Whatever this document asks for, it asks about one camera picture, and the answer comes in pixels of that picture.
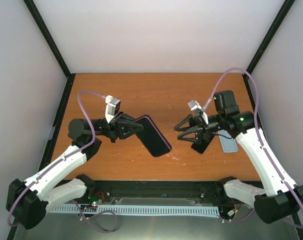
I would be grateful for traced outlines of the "pink phone black screen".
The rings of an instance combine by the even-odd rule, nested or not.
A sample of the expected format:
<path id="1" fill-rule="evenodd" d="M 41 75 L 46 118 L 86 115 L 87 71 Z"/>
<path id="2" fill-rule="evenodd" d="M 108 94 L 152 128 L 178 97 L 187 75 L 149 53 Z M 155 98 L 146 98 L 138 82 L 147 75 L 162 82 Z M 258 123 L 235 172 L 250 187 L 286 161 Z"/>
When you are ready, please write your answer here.
<path id="1" fill-rule="evenodd" d="M 214 136 L 211 135 L 208 139 L 202 139 L 200 143 L 193 143 L 191 148 L 198 152 L 199 154 L 203 154 L 207 147 L 210 145 L 211 141 L 213 140 Z"/>

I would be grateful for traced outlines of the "light blue phone case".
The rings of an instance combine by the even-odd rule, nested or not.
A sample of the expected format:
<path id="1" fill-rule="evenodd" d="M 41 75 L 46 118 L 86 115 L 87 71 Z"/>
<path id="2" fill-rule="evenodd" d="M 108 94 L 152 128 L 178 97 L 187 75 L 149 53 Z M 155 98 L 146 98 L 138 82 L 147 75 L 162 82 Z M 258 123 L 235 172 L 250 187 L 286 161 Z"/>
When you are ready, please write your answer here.
<path id="1" fill-rule="evenodd" d="M 220 135 L 219 140 L 224 153 L 236 153 L 239 150 L 238 145 L 233 138 L 229 139 Z"/>

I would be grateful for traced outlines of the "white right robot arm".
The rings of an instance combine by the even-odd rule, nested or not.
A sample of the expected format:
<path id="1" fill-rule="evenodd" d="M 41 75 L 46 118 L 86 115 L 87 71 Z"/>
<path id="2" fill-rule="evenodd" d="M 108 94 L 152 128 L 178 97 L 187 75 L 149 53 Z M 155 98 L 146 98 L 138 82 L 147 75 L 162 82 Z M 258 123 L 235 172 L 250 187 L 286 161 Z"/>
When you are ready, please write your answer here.
<path id="1" fill-rule="evenodd" d="M 188 103 L 195 115 L 188 115 L 174 127 L 180 133 L 178 140 L 191 142 L 202 154 L 219 131 L 226 131 L 249 157 L 263 187 L 226 177 L 222 179 L 224 195 L 253 208 L 266 224 L 297 213 L 303 206 L 303 185 L 297 185 L 281 166 L 262 129 L 255 127 L 254 114 L 240 111 L 231 90 L 216 92 L 213 100 L 217 114 L 210 116 L 197 101 Z"/>

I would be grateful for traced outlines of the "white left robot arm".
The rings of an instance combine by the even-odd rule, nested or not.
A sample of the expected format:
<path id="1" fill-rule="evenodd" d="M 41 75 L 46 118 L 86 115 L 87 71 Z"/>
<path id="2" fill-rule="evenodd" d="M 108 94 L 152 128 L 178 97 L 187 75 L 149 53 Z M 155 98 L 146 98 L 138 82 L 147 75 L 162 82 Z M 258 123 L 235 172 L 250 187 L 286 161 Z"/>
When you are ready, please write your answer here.
<path id="1" fill-rule="evenodd" d="M 120 112 L 111 121 L 76 118 L 69 122 L 68 137 L 71 145 L 53 162 L 24 181 L 13 180 L 8 187 L 6 209 L 7 223 L 13 227 L 11 218 L 29 230 L 37 226 L 52 209 L 73 199 L 91 201 L 96 195 L 94 182 L 80 175 L 69 183 L 58 186 L 70 172 L 89 161 L 102 144 L 98 136 L 111 142 L 124 140 L 141 132 L 143 125 L 131 116 Z"/>

